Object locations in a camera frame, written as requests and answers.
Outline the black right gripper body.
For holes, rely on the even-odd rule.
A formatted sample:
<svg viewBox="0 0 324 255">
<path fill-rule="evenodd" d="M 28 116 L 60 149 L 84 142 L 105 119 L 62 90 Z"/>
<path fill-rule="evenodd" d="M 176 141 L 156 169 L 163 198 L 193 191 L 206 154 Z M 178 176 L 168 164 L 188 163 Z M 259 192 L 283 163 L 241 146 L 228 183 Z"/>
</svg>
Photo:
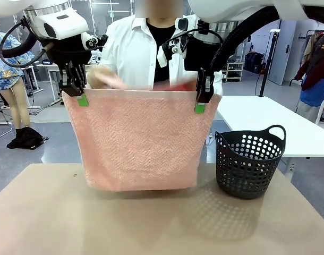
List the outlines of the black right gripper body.
<svg viewBox="0 0 324 255">
<path fill-rule="evenodd" d="M 209 69 L 214 55 L 223 43 L 221 35 L 214 31 L 209 31 L 206 35 L 194 31 L 187 32 L 184 37 L 185 70 L 199 72 L 201 69 Z"/>
</svg>

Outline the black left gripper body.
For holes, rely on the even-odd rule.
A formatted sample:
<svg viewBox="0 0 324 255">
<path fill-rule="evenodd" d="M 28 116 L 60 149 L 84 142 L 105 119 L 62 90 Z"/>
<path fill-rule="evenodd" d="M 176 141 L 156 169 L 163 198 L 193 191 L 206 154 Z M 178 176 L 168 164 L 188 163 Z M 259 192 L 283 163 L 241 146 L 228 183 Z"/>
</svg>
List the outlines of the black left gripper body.
<svg viewBox="0 0 324 255">
<path fill-rule="evenodd" d="M 48 59 L 64 67 L 69 62 L 74 66 L 79 64 L 87 64 L 91 58 L 91 52 L 85 50 L 81 37 L 69 37 L 63 40 L 57 39 L 43 39 L 41 41 L 42 47 L 53 43 L 53 47 L 46 51 Z"/>
</svg>

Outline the person's left hand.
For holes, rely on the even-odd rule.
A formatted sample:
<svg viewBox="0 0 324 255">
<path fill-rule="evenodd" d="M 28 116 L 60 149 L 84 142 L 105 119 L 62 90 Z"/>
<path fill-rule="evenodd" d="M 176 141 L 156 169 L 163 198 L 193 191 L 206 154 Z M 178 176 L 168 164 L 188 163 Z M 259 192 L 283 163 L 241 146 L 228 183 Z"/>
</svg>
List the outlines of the person's left hand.
<svg viewBox="0 0 324 255">
<path fill-rule="evenodd" d="M 175 86 L 170 86 L 168 91 L 196 91 L 197 82 L 194 80 L 183 81 L 181 83 L 176 84 Z"/>
</svg>

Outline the person's right hand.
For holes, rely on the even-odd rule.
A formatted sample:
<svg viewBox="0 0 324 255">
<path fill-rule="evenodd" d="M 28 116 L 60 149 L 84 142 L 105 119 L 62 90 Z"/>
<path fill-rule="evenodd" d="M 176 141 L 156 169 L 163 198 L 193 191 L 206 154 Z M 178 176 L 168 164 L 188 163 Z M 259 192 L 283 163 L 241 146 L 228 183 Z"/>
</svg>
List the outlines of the person's right hand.
<svg viewBox="0 0 324 255">
<path fill-rule="evenodd" d="M 87 83 L 93 89 L 127 89 L 127 85 L 106 66 L 96 66 L 88 70 Z"/>
</svg>

